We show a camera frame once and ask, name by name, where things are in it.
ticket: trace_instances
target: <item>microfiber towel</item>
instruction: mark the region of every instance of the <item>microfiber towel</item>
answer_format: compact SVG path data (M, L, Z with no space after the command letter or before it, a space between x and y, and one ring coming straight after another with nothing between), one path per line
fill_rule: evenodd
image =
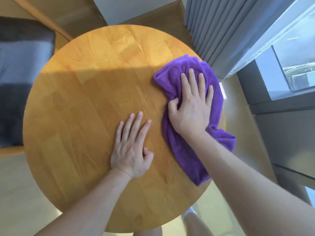
M213 86L214 94L211 105L210 123L206 128L207 133L226 149L232 151L235 146L236 138L222 129L217 129L222 112L223 95L215 73L205 61L200 62L197 57L184 55L166 64L155 73L153 79L163 89L168 101L176 97L179 98L179 104L177 106L179 109L182 103L180 75L181 73L185 73L185 75L188 76L189 69L194 70L197 83L199 73L203 73L206 84L206 95L208 94L208 87L210 85ZM162 119L162 128L167 144L170 146L177 162L191 181L194 182L196 186L199 186L210 179L207 170L204 168L194 150L181 135L174 130L168 117L167 106Z

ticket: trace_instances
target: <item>wooden tabletop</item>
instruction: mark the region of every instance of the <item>wooden tabletop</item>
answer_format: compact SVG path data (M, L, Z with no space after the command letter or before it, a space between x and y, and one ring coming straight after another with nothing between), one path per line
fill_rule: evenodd
M116 126L138 111L144 113L143 123L152 119L144 146L155 157L120 196L106 231L163 225L203 194L210 181L195 186L165 143L161 121L167 99L152 80L166 63L185 54L197 56L164 32L117 25L81 35L46 64L27 100L23 138L33 177L60 211L106 176Z

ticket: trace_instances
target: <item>white sock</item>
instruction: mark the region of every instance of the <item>white sock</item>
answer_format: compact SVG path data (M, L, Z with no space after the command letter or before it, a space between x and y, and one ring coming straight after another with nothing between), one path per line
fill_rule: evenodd
M197 214L195 211L194 211L194 205L192 205L188 210L186 210L185 211L185 213L183 213L182 215L181 215L181 218L182 218L182 220L184 221L184 219L185 219L185 217L186 217L186 215L187 214L189 214L189 213L195 213L195 214Z

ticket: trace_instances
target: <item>forearm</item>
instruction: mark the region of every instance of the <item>forearm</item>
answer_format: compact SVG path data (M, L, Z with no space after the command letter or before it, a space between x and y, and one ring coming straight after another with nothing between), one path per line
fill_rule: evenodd
M206 132L185 138L247 235L312 235L315 210L247 166Z
M128 174L120 170L111 170L85 198L36 236L103 235L112 210L130 179Z

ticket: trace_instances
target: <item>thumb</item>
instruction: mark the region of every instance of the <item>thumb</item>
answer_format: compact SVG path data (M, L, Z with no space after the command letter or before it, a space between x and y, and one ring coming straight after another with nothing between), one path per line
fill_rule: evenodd
M177 112L178 98L175 98L168 103L168 113L174 114Z
M148 169L151 166L151 163L153 161L154 153L150 152L146 147L143 148L143 153L144 153L144 163L148 167Z

